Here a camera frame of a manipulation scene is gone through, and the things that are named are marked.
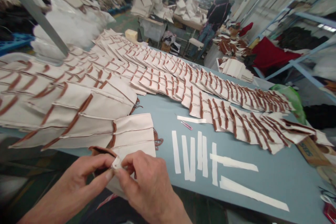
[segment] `table surface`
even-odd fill
[[[203,26],[204,26],[204,25],[201,24],[201,23],[196,23],[196,22],[194,22],[194,21],[184,20],[181,16],[176,15],[176,14],[173,15],[173,18],[175,18],[175,19],[176,19],[177,21],[179,21],[180,23],[185,24],[186,26],[189,26],[190,28],[193,28],[193,29],[195,29],[195,30],[197,30],[197,31],[202,30],[202,29],[203,29]]]
[[[250,88],[255,87],[217,71],[205,69],[223,79]],[[215,132],[211,124],[189,122],[188,124],[193,127],[193,130],[190,131],[176,118],[176,115],[189,116],[188,109],[183,107],[181,103],[161,94],[147,94],[138,97],[143,108],[137,108],[133,114],[151,113],[154,128],[158,132],[159,138],[164,139],[156,154],[158,157],[165,159],[170,181],[173,185],[294,223],[329,223],[323,214],[324,202],[320,199],[318,186],[329,190],[331,187],[320,178],[316,169],[306,162],[296,146],[282,149],[276,155],[272,155],[268,151],[260,149],[257,145],[249,145],[235,140],[231,133]],[[289,115],[288,119],[296,120],[293,115]],[[175,173],[172,131],[177,132],[181,174]],[[198,131],[201,131],[207,137],[209,175],[207,178],[203,177],[202,171],[196,169],[196,181],[185,181],[181,136],[185,135],[187,137],[188,153],[190,153],[189,139],[190,137],[197,139]],[[217,155],[252,163],[259,169],[259,172],[254,172],[218,164],[218,181],[220,181],[221,175],[225,176],[247,188],[286,203],[290,212],[214,186],[212,184],[212,162],[210,160],[212,142],[217,144]],[[60,150],[77,156],[90,155],[90,152],[85,148]]]

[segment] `factory floor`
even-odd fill
[[[124,33],[127,29],[137,30],[139,27],[138,18],[130,12],[117,14],[114,18],[117,22],[108,24],[107,28],[112,28],[116,32]],[[185,39],[189,38],[191,31],[187,32],[189,34],[186,33]],[[0,144],[3,151],[7,150],[5,145],[6,141]],[[13,152],[7,153],[6,160],[0,160],[0,174],[26,177],[28,180],[9,202],[1,206],[0,219],[5,220],[3,223],[16,223],[77,159],[76,156],[58,151],[51,151],[35,158],[27,158],[26,155],[26,158],[20,159],[20,156],[24,155],[18,155],[13,149],[11,151]],[[221,202],[181,188],[174,187],[174,190],[183,201],[193,223],[227,223],[226,210]],[[90,204],[68,223],[79,223],[89,207]]]

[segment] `blue plastic crate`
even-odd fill
[[[131,7],[132,7],[132,5],[129,3],[129,4],[126,4],[125,6],[120,7],[120,9],[117,9],[117,8],[110,9],[107,12],[110,13],[111,15],[115,15],[117,13],[121,13],[123,11],[126,11],[126,10],[130,9]]]
[[[7,54],[16,48],[28,45],[35,37],[30,34],[13,33],[13,41],[0,41],[0,56]]]

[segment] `red fabric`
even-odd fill
[[[239,32],[239,36],[242,37],[244,36],[249,30],[252,29],[253,26],[253,22],[249,23],[247,26],[245,26],[240,32]]]
[[[266,74],[267,69],[270,67],[281,68],[288,61],[301,56],[301,54],[285,52],[283,49],[273,45],[266,37],[253,48],[252,53],[257,55],[254,65],[264,74]]]

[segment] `black jacket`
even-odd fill
[[[207,19],[210,24],[213,24],[212,29],[216,32],[222,26],[228,13],[231,9],[231,4],[228,0],[215,0],[215,3],[210,7],[207,14]]]

